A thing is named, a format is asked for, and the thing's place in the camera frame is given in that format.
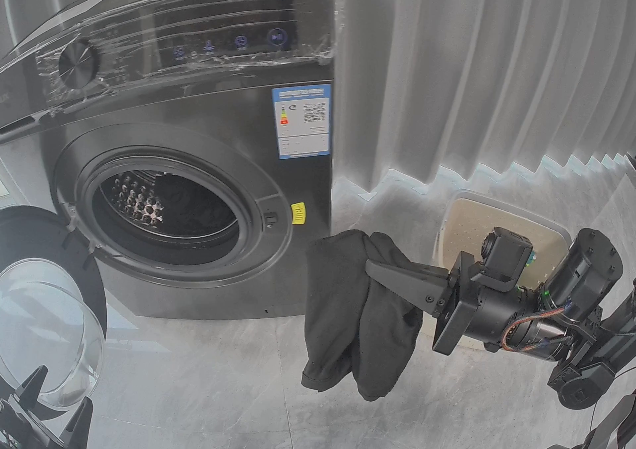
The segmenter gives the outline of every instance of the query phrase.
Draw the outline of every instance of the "washing machine door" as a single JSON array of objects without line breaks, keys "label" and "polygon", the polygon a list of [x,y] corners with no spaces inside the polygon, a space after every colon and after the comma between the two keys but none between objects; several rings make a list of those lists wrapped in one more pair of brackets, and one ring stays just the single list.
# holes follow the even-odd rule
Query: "washing machine door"
[{"label": "washing machine door", "polygon": [[41,420],[80,404],[101,371],[106,296],[87,244],[50,211],[0,210],[0,397],[45,365]]}]

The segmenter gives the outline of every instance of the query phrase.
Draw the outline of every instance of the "yellow sticker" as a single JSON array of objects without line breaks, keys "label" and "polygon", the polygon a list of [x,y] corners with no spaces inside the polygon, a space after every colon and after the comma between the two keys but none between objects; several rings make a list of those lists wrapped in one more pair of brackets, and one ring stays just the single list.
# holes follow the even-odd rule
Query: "yellow sticker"
[{"label": "yellow sticker", "polygon": [[305,224],[305,203],[302,201],[300,203],[292,203],[291,214],[291,224]]}]

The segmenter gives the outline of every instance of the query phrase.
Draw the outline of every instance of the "laundry basket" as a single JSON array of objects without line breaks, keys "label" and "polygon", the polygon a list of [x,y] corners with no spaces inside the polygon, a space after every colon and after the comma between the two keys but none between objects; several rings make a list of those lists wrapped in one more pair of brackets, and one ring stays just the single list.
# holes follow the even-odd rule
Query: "laundry basket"
[{"label": "laundry basket", "polygon": [[[572,243],[568,231],[553,221],[480,193],[461,190],[450,200],[436,238],[433,257],[437,265],[450,270],[460,251],[481,260],[481,242],[496,226],[532,242],[536,259],[525,267],[518,283],[528,288],[536,288],[550,276]],[[435,318],[425,315],[422,332],[433,337],[435,323]],[[483,350],[482,342],[466,336],[459,345]]]}]

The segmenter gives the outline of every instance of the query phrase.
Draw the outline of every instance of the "gray tile floor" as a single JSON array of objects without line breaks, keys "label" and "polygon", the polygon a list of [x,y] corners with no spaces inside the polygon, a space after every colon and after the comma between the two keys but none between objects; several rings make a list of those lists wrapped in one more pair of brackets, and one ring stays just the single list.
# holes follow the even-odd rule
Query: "gray tile floor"
[{"label": "gray tile floor", "polygon": [[[469,183],[442,173],[428,187],[389,175],[375,196],[340,180],[334,231],[385,231],[409,258],[427,262],[450,196],[469,188],[544,215],[571,234],[590,225],[607,233],[625,269],[604,302],[611,310],[636,276],[636,172],[626,161],[606,165],[577,174],[547,164],[535,175],[513,171],[497,182],[486,171]],[[590,410],[559,405],[546,385],[552,366],[537,359],[463,348],[446,357],[421,335],[395,389],[367,403],[351,376],[324,393],[299,384],[302,317],[155,320],[109,301],[93,448],[542,449],[581,443],[590,426]],[[619,378],[595,419],[634,387],[636,371]],[[65,420],[52,425],[59,429]]]}]

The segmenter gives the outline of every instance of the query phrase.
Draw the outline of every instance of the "dark gray towel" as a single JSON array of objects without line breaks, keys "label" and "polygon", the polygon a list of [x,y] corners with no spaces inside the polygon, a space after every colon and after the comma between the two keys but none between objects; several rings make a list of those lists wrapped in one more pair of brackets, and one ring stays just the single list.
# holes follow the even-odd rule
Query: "dark gray towel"
[{"label": "dark gray towel", "polygon": [[367,401],[386,396],[415,349],[422,310],[367,276],[367,259],[409,268],[383,233],[348,230],[307,250],[309,284],[302,384],[318,391],[350,371]]}]

